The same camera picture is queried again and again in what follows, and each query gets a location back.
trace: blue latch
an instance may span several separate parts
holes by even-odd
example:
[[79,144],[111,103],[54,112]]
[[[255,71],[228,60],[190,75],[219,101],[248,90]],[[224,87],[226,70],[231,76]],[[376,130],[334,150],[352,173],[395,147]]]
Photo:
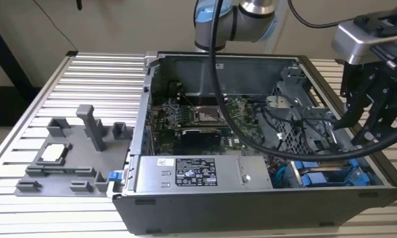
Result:
[[115,182],[122,182],[123,172],[111,172],[108,173],[108,180]]

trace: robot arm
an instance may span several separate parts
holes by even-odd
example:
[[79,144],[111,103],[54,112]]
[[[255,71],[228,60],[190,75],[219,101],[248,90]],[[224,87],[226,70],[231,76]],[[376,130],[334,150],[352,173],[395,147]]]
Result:
[[[210,33],[215,0],[199,0],[196,7],[196,47],[210,49]],[[227,41],[258,42],[267,39],[276,26],[272,0],[242,0],[234,6],[224,0],[219,19],[216,49],[226,47]]]
[[[338,26],[332,46],[346,57],[342,96],[347,98],[347,112],[335,123],[335,129],[352,127],[372,105],[363,129],[355,136],[355,145],[367,142],[368,132],[379,140],[397,131],[397,8],[358,16],[344,22],[323,25],[308,23],[290,6],[299,21],[312,28]],[[200,0],[196,8],[196,46],[210,50],[210,35],[215,0]],[[276,26],[272,0],[242,0],[232,6],[224,0],[219,15],[215,50],[224,49],[227,41],[256,42],[267,39]]]

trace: motherboard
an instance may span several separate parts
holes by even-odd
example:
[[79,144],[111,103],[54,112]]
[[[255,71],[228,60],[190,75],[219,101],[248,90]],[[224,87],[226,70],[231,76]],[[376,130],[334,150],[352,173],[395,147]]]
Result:
[[[266,137],[250,98],[227,96],[226,102],[242,131],[263,144]],[[154,106],[156,155],[260,155],[234,134],[219,106],[212,104],[207,98],[180,94]]]

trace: white component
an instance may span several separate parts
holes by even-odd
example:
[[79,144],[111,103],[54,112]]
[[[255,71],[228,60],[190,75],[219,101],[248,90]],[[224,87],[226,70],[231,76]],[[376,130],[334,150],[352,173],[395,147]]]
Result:
[[158,159],[158,166],[174,166],[174,164],[175,164],[175,159],[168,159],[168,158]]
[[279,140],[284,140],[284,133],[278,133]]
[[55,162],[62,157],[64,153],[66,145],[64,144],[51,144],[47,146],[44,153],[42,155],[43,161]]
[[267,102],[274,108],[291,108],[290,100],[284,96],[268,96]]

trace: sticker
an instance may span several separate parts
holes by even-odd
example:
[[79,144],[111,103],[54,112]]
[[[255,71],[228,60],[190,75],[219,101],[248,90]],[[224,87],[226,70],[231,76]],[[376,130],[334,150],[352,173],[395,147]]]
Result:
[[215,159],[178,159],[178,186],[218,186]]
[[159,158],[158,166],[174,166],[175,159]]

